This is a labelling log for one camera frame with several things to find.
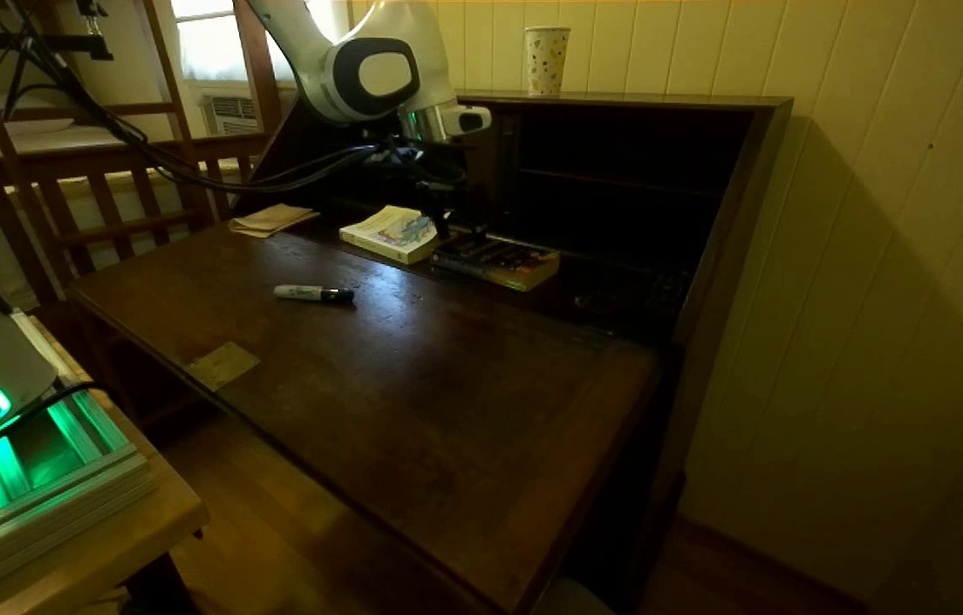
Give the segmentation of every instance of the dark wood furniture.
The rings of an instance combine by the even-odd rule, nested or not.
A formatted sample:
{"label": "dark wood furniture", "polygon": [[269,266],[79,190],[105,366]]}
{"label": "dark wood furniture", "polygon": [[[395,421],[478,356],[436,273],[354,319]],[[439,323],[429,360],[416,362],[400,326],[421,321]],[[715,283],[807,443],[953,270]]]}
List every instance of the dark wood furniture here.
{"label": "dark wood furniture", "polygon": [[75,298],[499,610],[535,599],[660,374],[644,344],[303,237],[207,227]]}
{"label": "dark wood furniture", "polygon": [[[178,142],[158,145],[167,157],[180,155]],[[212,181],[224,181],[228,167],[245,176],[268,139],[207,136],[187,145]],[[221,190],[159,176],[149,160],[120,142],[32,150],[16,155],[15,164],[0,160],[0,231],[40,311],[56,306],[71,281],[204,227],[224,211]]]}
{"label": "dark wood furniture", "polygon": [[[451,150],[467,164],[460,205],[562,249],[535,295],[339,246],[330,227],[380,193],[409,199],[400,176],[384,190],[339,174],[291,193],[324,208],[324,231],[207,227],[79,283],[79,304],[475,606],[526,610],[562,569],[627,607],[683,489],[790,100],[471,102],[496,109],[496,128]],[[321,139],[294,111],[257,174]],[[357,306],[279,304],[279,281],[354,283]],[[249,372],[199,379],[191,362],[220,348]]]}

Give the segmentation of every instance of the wall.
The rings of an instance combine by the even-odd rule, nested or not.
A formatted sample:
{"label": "wall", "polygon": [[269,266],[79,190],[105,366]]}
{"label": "wall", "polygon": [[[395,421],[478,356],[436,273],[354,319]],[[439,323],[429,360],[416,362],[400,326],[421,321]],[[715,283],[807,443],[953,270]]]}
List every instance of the wall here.
{"label": "wall", "polygon": [[524,86],[524,22],[571,22],[575,93],[797,95],[683,511],[963,610],[963,0],[435,5],[460,87]]}

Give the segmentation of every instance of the marker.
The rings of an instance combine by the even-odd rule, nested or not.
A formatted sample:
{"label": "marker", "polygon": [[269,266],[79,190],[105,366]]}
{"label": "marker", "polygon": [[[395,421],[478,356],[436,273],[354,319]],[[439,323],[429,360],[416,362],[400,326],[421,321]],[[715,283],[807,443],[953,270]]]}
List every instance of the marker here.
{"label": "marker", "polygon": [[272,298],[299,304],[352,304],[352,287],[321,287],[321,283],[276,283]]}

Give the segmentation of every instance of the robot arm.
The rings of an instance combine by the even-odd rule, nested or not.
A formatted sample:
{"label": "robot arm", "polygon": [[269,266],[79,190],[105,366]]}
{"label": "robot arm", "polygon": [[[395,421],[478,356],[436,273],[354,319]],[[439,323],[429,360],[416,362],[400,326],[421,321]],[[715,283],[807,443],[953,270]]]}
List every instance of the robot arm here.
{"label": "robot arm", "polygon": [[376,0],[343,39],[319,29],[306,0],[249,0],[249,5],[327,123],[347,126],[395,111],[403,136],[427,142],[492,123],[488,109],[453,100],[444,36],[425,0]]}

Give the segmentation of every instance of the wooden desk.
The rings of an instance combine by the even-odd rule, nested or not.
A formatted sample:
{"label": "wooden desk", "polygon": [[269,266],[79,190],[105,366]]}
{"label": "wooden desk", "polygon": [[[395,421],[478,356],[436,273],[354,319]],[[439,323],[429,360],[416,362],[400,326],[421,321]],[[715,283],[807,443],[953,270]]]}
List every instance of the wooden desk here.
{"label": "wooden desk", "polygon": [[[71,374],[87,379],[64,348],[56,344],[56,352]],[[158,590],[158,582],[178,582],[167,550],[180,541],[191,541],[204,526],[204,506],[199,493],[184,486],[167,457],[109,404],[109,397],[97,398],[143,452],[155,471],[155,489],[123,511],[97,522],[90,533],[64,541],[62,546],[2,576],[0,610],[7,615],[75,610],[125,582],[143,590]]]}
{"label": "wooden desk", "polygon": [[[279,281],[354,306],[285,304]],[[75,299],[492,610],[526,610],[656,387],[642,344],[303,237],[207,227]],[[257,366],[207,381],[191,362]]]}

